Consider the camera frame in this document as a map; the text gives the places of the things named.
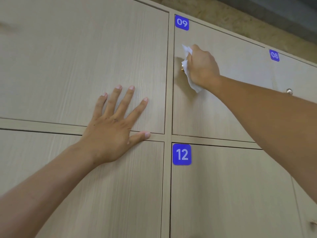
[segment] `blue number label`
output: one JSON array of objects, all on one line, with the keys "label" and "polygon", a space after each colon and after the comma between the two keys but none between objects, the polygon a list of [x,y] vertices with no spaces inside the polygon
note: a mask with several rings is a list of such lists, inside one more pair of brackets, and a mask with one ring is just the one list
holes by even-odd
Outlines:
[{"label": "blue number label", "polygon": [[189,30],[189,20],[187,18],[175,15],[175,26],[188,31]]},{"label": "blue number label", "polygon": [[277,61],[277,62],[280,61],[280,57],[279,57],[277,51],[274,51],[274,50],[271,50],[271,49],[270,49],[270,56],[271,56],[271,59],[272,59],[272,60]]},{"label": "blue number label", "polygon": [[173,145],[173,164],[190,165],[192,163],[192,148],[189,144]]}]

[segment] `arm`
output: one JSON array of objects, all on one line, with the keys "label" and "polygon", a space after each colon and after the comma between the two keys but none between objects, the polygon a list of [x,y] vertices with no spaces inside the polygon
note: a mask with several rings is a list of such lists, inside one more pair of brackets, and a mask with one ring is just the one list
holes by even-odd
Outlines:
[{"label": "arm", "polygon": [[98,165],[120,158],[149,132],[129,136],[148,99],[124,119],[132,86],[114,113],[121,86],[114,89],[102,114],[107,94],[100,96],[91,122],[80,141],[0,198],[0,237],[35,237],[46,220],[76,185]]},{"label": "arm", "polygon": [[197,45],[192,49],[188,56],[192,81],[219,98],[254,141],[317,202],[317,104],[221,76],[209,52]]}]

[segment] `wooden locker door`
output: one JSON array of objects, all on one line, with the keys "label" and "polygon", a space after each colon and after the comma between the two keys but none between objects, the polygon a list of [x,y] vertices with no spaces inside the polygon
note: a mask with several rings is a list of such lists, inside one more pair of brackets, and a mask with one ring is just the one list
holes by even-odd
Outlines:
[{"label": "wooden locker door", "polygon": [[317,103],[317,67],[279,54],[280,61],[271,61],[275,86],[280,92],[287,89],[293,95]]},{"label": "wooden locker door", "polygon": [[264,151],[191,147],[172,165],[171,238],[302,237],[291,176]]},{"label": "wooden locker door", "polygon": [[304,238],[317,236],[317,204],[293,179]]},{"label": "wooden locker door", "polygon": [[272,88],[268,51],[192,21],[188,31],[175,28],[173,134],[253,141],[220,100],[206,90],[197,94],[190,88],[185,73],[181,71],[181,61],[184,60],[182,44],[197,44],[209,51],[215,56],[221,75]]},{"label": "wooden locker door", "polygon": [[149,104],[133,131],[164,133],[167,12],[134,0],[2,0],[0,21],[16,27],[0,35],[0,117],[86,126],[100,95],[135,85],[128,113]]},{"label": "wooden locker door", "polygon": [[[79,136],[0,130],[0,195]],[[89,173],[37,238],[160,238],[164,143],[144,141]]]}]

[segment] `wall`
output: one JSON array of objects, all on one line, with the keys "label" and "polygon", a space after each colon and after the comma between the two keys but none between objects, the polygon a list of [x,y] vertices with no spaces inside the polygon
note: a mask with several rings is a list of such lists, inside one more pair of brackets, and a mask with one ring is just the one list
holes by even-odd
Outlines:
[{"label": "wall", "polygon": [[317,45],[217,0],[152,0],[245,37],[317,63]]}]

